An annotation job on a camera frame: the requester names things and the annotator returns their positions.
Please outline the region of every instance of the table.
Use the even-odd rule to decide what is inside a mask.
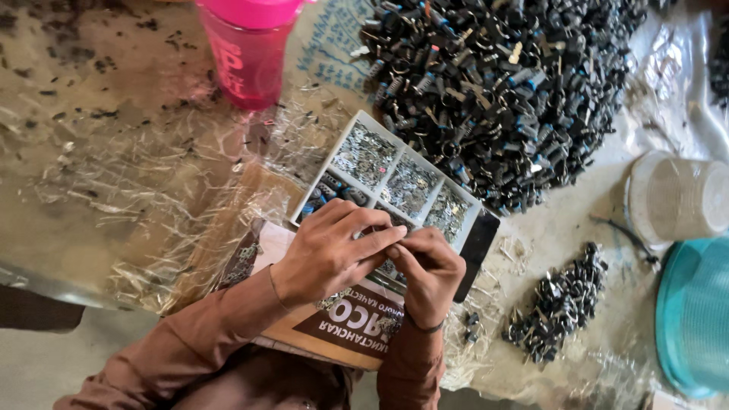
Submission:
[[[358,109],[371,112],[362,90],[369,63],[348,54],[361,46],[356,32],[372,6],[306,5],[287,45],[285,107],[249,115],[216,94],[192,4],[127,5],[75,14],[12,9],[16,26],[0,34],[8,65],[0,77],[0,283],[88,306],[166,313],[181,298],[176,283],[190,252],[231,199],[246,190],[250,209],[285,220],[291,192],[313,179],[338,131]],[[618,132],[574,187],[503,220],[474,289],[445,325],[443,387],[544,409],[633,409],[646,391],[666,388],[653,341],[658,276],[626,238],[588,215],[625,221],[630,165],[648,150],[729,160],[723,113],[708,105],[711,21],[681,3],[667,17],[651,15],[636,34],[636,75]],[[31,71],[25,78],[13,69]],[[39,93],[51,90],[56,95]],[[241,186],[252,163],[292,186]],[[554,363],[524,364],[499,340],[504,315],[586,241],[603,244],[610,264],[595,320]],[[211,281],[194,285],[203,295]],[[467,345],[463,316],[473,311],[482,317],[480,339]]]

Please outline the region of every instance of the brown printed label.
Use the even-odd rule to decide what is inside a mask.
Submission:
[[[327,312],[320,310],[294,330],[363,355],[382,359],[388,337],[377,321],[386,315],[403,316],[400,305],[360,285]]]

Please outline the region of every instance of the smartphone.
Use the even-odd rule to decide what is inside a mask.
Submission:
[[[476,222],[471,227],[466,242],[461,249],[461,257],[466,260],[466,275],[461,280],[461,284],[453,297],[456,303],[463,303],[466,300],[468,291],[476,280],[478,270],[481,269],[481,263],[486,258],[488,248],[496,237],[496,231],[499,229],[501,221],[492,214],[481,214],[476,218]]]

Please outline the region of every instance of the brown shirt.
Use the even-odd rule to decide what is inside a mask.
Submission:
[[[349,409],[360,371],[249,344],[286,314],[266,268],[161,320],[53,408]],[[436,409],[441,332],[403,322],[378,372],[380,409]]]

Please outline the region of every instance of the bracelet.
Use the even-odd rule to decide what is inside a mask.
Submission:
[[[423,328],[421,328],[420,326],[418,326],[418,324],[417,324],[417,323],[415,323],[415,319],[413,319],[413,317],[412,317],[412,316],[410,316],[410,312],[408,312],[408,307],[407,307],[407,306],[405,306],[405,305],[403,305],[403,307],[402,307],[402,308],[403,308],[403,309],[405,310],[405,319],[406,319],[406,320],[407,320],[408,322],[410,322],[410,324],[411,324],[411,325],[413,325],[413,327],[414,327],[415,329],[418,329],[419,331],[421,331],[421,332],[423,332],[423,333],[428,333],[428,334],[430,334],[430,333],[435,333],[435,332],[437,332],[437,331],[438,331],[438,330],[439,330],[440,328],[442,328],[442,327],[443,327],[443,323],[445,322],[445,319],[444,319],[444,320],[443,320],[443,321],[442,321],[442,322],[441,322],[441,323],[440,323],[440,324],[439,324],[438,326],[436,326],[436,327],[434,327],[434,328],[430,328],[430,329],[423,329]]]

